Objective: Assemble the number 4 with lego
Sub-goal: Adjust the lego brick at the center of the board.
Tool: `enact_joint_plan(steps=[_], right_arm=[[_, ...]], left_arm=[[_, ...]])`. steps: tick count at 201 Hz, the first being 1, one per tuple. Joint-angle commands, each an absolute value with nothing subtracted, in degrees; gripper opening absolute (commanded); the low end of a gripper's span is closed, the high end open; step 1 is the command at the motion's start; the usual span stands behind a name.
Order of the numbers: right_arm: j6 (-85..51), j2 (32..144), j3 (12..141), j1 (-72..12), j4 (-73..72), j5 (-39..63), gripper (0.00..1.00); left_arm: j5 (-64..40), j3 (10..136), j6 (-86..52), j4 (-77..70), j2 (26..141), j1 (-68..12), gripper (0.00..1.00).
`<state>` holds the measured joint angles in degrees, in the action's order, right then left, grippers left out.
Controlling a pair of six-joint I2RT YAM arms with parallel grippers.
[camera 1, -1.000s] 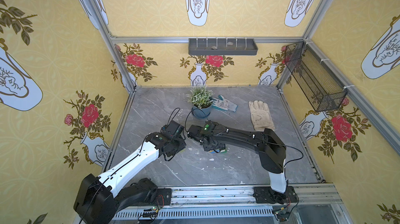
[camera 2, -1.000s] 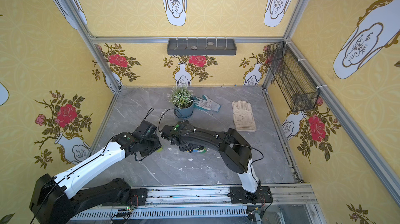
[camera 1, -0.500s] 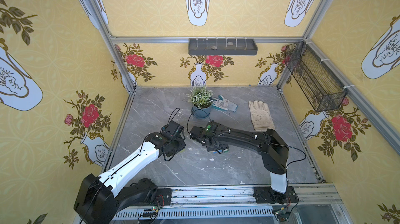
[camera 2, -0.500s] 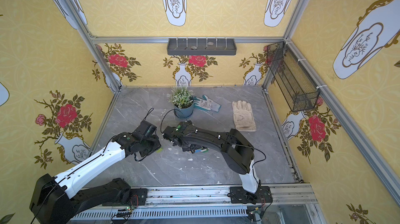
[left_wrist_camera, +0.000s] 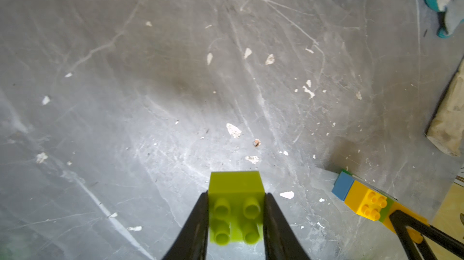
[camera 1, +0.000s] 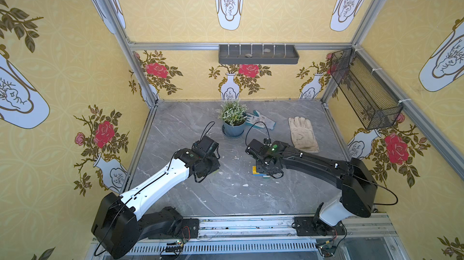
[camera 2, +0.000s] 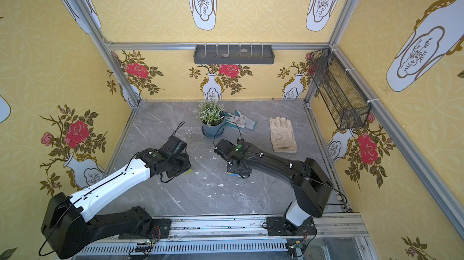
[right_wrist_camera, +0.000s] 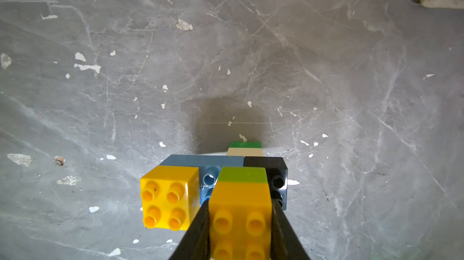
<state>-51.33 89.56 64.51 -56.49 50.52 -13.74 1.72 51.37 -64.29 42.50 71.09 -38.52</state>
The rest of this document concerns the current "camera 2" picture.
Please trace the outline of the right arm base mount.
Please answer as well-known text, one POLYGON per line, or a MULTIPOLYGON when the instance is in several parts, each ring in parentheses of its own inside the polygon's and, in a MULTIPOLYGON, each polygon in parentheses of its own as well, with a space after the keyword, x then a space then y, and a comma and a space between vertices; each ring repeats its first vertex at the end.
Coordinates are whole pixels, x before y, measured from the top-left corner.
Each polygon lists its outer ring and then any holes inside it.
POLYGON ((291 224, 284 217, 267 217, 262 227, 268 231, 270 237, 306 237, 317 234, 313 217, 307 218, 299 227, 291 224))

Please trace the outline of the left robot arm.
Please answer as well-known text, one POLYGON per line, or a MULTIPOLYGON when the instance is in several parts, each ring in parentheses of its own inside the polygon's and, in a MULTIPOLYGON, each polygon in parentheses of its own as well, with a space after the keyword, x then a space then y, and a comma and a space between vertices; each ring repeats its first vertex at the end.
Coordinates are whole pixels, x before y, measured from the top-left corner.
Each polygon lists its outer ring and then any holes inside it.
POLYGON ((41 232, 61 260, 78 254, 87 245, 121 233, 146 238, 152 234, 151 215, 136 206, 126 212, 99 215, 113 200, 132 187, 158 175, 169 180, 191 168, 187 143, 172 135, 159 149, 137 152, 128 164, 99 182, 66 196, 51 198, 41 232))

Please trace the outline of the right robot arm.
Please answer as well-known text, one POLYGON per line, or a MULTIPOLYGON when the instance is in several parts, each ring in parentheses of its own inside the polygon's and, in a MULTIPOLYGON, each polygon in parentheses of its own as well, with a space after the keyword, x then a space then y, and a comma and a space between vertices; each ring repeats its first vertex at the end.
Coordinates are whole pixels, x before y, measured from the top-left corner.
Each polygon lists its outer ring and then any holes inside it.
POLYGON ((222 139, 214 152, 227 162, 228 172, 232 174, 246 177, 257 169, 287 182, 296 201, 290 204, 285 219, 293 226, 300 227, 309 217, 323 216, 334 186, 316 160, 285 159, 244 139, 238 139, 236 144, 222 139))

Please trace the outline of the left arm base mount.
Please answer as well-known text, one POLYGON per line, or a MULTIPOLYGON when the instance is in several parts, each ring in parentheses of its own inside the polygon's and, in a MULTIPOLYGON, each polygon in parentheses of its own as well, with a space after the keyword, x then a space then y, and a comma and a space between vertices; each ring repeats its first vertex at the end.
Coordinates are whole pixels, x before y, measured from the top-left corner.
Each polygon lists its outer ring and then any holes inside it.
POLYGON ((118 239, 167 239, 171 230, 170 218, 153 218, 149 224, 144 225, 136 233, 121 233, 118 239))

